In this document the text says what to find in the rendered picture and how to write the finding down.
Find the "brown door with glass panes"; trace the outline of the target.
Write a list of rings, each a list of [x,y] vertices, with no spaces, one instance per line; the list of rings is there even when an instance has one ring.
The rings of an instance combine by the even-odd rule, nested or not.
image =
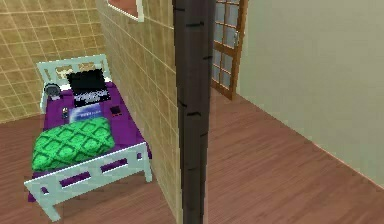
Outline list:
[[[249,0],[215,0],[214,50],[211,86],[232,99],[237,87]],[[239,44],[233,47],[234,32]]]

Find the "white framed picture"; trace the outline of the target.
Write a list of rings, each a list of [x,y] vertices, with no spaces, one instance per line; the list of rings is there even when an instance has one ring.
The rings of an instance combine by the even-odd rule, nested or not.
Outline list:
[[[106,0],[112,9],[137,22],[144,21],[143,0]]]

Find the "white bed with purple sheet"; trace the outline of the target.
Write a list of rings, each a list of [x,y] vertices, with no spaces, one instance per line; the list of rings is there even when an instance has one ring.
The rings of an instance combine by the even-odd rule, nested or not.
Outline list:
[[[70,124],[69,117],[62,118],[62,109],[77,108],[67,75],[101,69],[111,99],[94,104],[101,106],[102,117],[109,121],[115,146],[99,156],[71,166],[44,172],[32,170],[32,178],[24,183],[30,202],[38,203],[52,221],[58,221],[60,215],[54,208],[56,204],[138,172],[142,172],[148,182],[152,180],[148,143],[113,83],[105,55],[39,62],[37,68],[44,80],[40,102],[41,113],[45,116],[43,131]],[[55,83],[60,87],[61,96],[58,100],[52,100],[45,94],[47,83]],[[120,107],[120,116],[112,115],[110,108],[113,106]]]

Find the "grey round alarm clock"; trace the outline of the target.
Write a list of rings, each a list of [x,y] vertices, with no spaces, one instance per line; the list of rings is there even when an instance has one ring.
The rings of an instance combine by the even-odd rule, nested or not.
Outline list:
[[[61,96],[61,89],[55,83],[47,83],[44,87],[44,92],[52,100],[58,100]]]

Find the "green patterned pillow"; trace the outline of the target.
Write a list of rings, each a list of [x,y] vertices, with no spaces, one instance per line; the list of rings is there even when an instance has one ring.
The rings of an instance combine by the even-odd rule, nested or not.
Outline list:
[[[43,131],[32,153],[32,170],[64,168],[99,156],[115,146],[109,121],[104,117],[77,121]]]

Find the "black laptop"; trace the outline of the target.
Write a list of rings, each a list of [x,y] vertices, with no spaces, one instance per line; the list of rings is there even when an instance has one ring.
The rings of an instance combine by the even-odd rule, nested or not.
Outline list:
[[[76,107],[111,99],[101,69],[70,73],[67,75],[67,80],[72,89]]]

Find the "blue book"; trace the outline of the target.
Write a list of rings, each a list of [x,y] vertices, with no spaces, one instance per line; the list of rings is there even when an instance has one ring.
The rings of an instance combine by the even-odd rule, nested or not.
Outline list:
[[[69,110],[69,122],[77,122],[87,119],[102,117],[102,110],[99,104],[86,105]]]

